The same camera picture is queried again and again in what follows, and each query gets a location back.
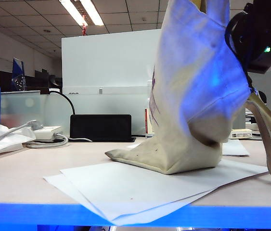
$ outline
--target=red object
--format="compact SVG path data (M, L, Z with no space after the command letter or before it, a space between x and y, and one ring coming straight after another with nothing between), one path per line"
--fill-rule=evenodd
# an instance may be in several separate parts
M86 26L83 24L83 29L82 29L82 36L86 35Z
M85 26L85 24L83 23L82 36L85 36L85 35L86 35L86 26Z

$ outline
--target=white paper sheet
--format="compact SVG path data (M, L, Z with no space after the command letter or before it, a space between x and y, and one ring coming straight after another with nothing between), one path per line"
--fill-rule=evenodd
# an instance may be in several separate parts
M223 155L249 156L250 153L241 144L240 140L228 140L223 144Z
M118 162L61 170L107 220L137 214L267 171L266 167L229 160L221 160L216 168L174 175Z
M76 187L63 175L56 175L51 177L45 177L45 180L56 187L57 189L61 190L63 193L70 196L75 201L79 202L81 205L85 206L87 209L89 209L91 212L99 215L100 217L105 218L104 214L96 209L90 202L87 200L87 198L81 194ZM125 215L120 216L114 220L111 220L111 222L115 225L122 226L127 224L145 224L152 222L158 218L164 217L181 207L190 204L191 202L207 195L208 193L212 192L203 192L198 195L191 196L189 198L185 198L179 201L175 201L166 205L162 205L156 208L149 209L147 211L140 212L138 214L132 214L132 215Z

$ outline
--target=black device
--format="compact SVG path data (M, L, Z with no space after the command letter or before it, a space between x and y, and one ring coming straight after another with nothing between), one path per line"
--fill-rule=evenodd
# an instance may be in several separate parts
M70 137L101 142L133 142L131 115L71 115Z
M247 3L229 22L225 41L245 72L264 74L271 67L271 0Z

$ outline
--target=ceiling light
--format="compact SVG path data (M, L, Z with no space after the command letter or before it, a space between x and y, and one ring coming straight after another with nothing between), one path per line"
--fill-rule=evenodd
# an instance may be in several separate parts
M85 10L89 14L90 18L92 19L93 23L98 26L103 26L103 21L97 12L95 6L91 2L91 0L80 0L82 5L84 6Z
M77 11L76 7L72 4L70 0L59 1L73 17L73 19L77 22L77 24L79 24L80 26L83 26L83 24L86 26L88 25L87 22L84 20L83 16Z

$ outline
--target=white wall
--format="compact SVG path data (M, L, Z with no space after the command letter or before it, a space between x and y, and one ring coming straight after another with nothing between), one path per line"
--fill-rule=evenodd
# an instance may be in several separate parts
M34 76L34 70L46 69L50 74L61 77L60 62L48 57L0 32L0 70L12 71L13 58L24 62L25 74Z

